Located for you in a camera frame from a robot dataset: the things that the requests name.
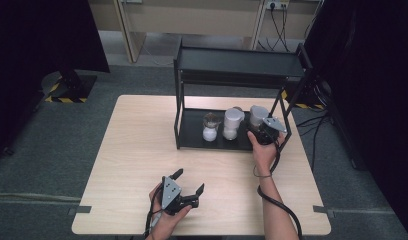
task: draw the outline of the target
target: table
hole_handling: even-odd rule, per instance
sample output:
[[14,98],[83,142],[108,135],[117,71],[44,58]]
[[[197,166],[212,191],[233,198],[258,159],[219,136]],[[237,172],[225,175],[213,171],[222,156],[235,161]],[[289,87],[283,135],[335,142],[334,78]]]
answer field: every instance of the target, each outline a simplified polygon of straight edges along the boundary
[[[273,99],[186,97],[187,107],[270,108]],[[191,210],[174,235],[264,235],[262,200],[249,151],[176,148],[174,96],[122,95],[117,100],[72,225],[76,234],[140,235],[150,202],[148,193],[162,176],[179,168],[182,195],[205,183],[200,206]],[[289,115],[292,136],[282,151],[274,180],[284,203],[300,219],[304,235],[325,235],[330,223],[313,206],[323,206],[315,180]]]

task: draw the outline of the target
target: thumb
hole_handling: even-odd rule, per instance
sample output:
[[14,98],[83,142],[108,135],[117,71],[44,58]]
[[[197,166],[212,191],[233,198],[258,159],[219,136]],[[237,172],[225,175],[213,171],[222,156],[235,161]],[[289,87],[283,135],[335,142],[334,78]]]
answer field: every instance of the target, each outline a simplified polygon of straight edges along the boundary
[[187,214],[188,212],[192,209],[191,205],[188,205],[184,208],[182,208],[175,216],[174,219],[176,221],[176,223],[180,222],[180,220],[182,220]]
[[247,132],[248,138],[250,139],[251,144],[254,146],[255,144],[258,144],[257,142],[257,138],[254,135],[254,133],[252,133],[251,131]]

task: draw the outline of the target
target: person's left hand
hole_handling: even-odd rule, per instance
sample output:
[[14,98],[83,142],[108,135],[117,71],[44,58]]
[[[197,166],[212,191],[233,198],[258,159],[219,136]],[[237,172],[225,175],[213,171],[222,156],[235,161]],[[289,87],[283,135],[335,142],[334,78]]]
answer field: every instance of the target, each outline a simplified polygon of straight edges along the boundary
[[[158,187],[160,187],[161,183],[158,184],[150,193],[150,201],[152,201],[152,197],[154,196],[155,191],[157,191]],[[161,195],[161,192],[157,194],[157,197],[154,199],[154,207],[153,207],[153,212],[161,210],[161,205],[160,205],[160,197],[158,195]],[[148,236],[147,239],[151,240],[166,240],[168,239],[173,231],[175,230],[176,225],[182,220],[188,212],[192,209],[192,206],[186,206],[182,208],[176,215],[171,216],[164,211],[161,213],[160,220],[158,220],[157,224],[153,227],[151,230],[150,235]]]

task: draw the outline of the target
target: human arm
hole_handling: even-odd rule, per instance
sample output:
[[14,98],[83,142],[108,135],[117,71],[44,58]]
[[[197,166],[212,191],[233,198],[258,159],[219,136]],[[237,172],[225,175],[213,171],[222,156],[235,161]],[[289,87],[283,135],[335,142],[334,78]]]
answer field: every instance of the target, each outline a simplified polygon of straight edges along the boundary
[[[152,212],[158,212],[159,210],[161,210],[161,205],[160,205],[160,202],[158,200],[158,197],[153,199],[153,196],[154,196],[155,192],[158,190],[160,184],[158,184],[149,194],[150,200],[151,201],[154,200],[154,205],[153,205]],[[146,240],[166,240],[166,239],[168,239],[172,235],[172,233],[175,230],[175,227],[177,226],[177,224],[188,214],[188,212],[191,210],[191,208],[192,208],[191,206],[186,206],[186,207],[182,208],[174,216],[171,216],[171,215],[165,213],[164,211],[159,212],[159,213],[161,213],[161,217],[158,220],[157,224],[151,229],[151,232],[148,235],[148,237],[146,238]],[[155,219],[155,217],[159,213],[154,213],[153,214],[152,221]]]
[[[282,203],[282,198],[278,192],[275,182],[271,177],[270,167],[276,157],[277,149],[275,144],[260,145],[253,133],[248,132],[248,138],[253,145],[253,158],[259,176],[260,188],[262,192]],[[280,135],[279,143],[284,141]],[[263,199],[263,221],[266,239],[299,239],[292,220],[287,212],[278,206]]]

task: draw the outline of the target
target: forearm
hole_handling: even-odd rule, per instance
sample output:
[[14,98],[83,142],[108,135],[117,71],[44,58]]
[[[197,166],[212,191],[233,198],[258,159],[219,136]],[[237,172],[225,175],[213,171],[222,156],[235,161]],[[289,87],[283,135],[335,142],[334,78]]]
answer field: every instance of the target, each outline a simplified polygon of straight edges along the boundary
[[[264,194],[282,203],[281,196],[271,177],[260,178],[260,188]],[[298,239],[297,232],[287,212],[263,199],[263,220],[266,239]]]

